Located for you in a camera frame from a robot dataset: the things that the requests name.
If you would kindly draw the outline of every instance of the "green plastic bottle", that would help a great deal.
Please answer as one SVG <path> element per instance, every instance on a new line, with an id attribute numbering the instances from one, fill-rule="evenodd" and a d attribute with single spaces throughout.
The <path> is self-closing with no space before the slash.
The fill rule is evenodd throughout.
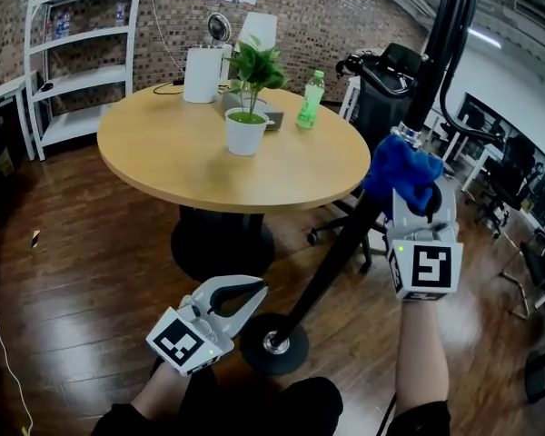
<path id="1" fill-rule="evenodd" d="M 305 87 L 305 101 L 302 103 L 301 112 L 297 116 L 297 126 L 311 129 L 317 120 L 317 110 L 325 92 L 325 73 L 315 71 L 315 74 Z"/>

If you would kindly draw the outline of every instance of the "green leaves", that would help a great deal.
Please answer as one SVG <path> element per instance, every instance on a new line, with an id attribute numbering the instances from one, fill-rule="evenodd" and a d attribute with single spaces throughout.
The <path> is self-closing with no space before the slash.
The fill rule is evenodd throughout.
<path id="1" fill-rule="evenodd" d="M 258 94 L 264 88 L 280 89 L 287 83 L 287 76 L 278 64 L 281 51 L 277 48 L 259 50 L 261 41 L 251 35 L 253 44 L 238 42 L 240 53 L 234 58 L 227 58 L 232 66 L 238 70 L 238 77 L 243 84 L 250 85 L 251 105 L 250 113 L 253 113 Z M 234 87 L 231 92 L 238 93 L 241 87 Z"/>

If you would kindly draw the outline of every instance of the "small box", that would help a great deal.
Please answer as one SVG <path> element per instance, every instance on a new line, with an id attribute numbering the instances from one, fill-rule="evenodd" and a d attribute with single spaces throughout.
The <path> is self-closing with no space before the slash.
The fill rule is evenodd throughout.
<path id="1" fill-rule="evenodd" d="M 250 100 L 247 98 L 246 94 L 243 96 L 243 100 L 245 105 L 250 103 Z M 241 108 L 242 106 L 243 104 L 240 100 L 239 94 L 225 92 L 222 95 L 223 114 L 225 114 L 231 108 Z M 274 121 L 274 124 L 269 124 L 266 126 L 267 131 L 278 131 L 281 129 L 284 112 L 280 108 L 274 106 L 273 104 L 268 104 L 263 99 L 258 98 L 256 100 L 256 107 L 254 110 L 266 114 L 271 121 Z"/>

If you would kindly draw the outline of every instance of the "black stand base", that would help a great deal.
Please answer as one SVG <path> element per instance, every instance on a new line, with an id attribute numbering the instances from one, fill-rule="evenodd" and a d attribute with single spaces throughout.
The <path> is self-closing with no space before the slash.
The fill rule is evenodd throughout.
<path id="1" fill-rule="evenodd" d="M 273 262 L 273 235 L 262 215 L 213 213 L 181 207 L 172 233 L 172 254 L 196 281 L 214 276 L 260 276 Z"/>
<path id="2" fill-rule="evenodd" d="M 286 350 L 279 347 L 274 353 L 264 343 L 270 332 L 279 331 L 286 317 L 279 313 L 265 313 L 251 319 L 243 329 L 240 350 L 244 359 L 256 371 L 267 375 L 288 374 L 297 370 L 307 360 L 309 338 L 301 325 L 292 330 Z"/>

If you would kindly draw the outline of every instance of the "white lamp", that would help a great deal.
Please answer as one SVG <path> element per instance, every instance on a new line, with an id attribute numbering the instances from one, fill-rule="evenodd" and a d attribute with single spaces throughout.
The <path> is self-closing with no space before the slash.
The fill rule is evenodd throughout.
<path id="1" fill-rule="evenodd" d="M 244 20 L 243 29 L 238 36 L 238 40 L 245 44 L 253 45 L 251 35 L 261 41 L 260 50 L 268 50 L 276 44 L 276 21 L 275 15 L 265 13 L 250 12 Z M 236 44 L 234 50 L 240 52 L 240 47 Z"/>

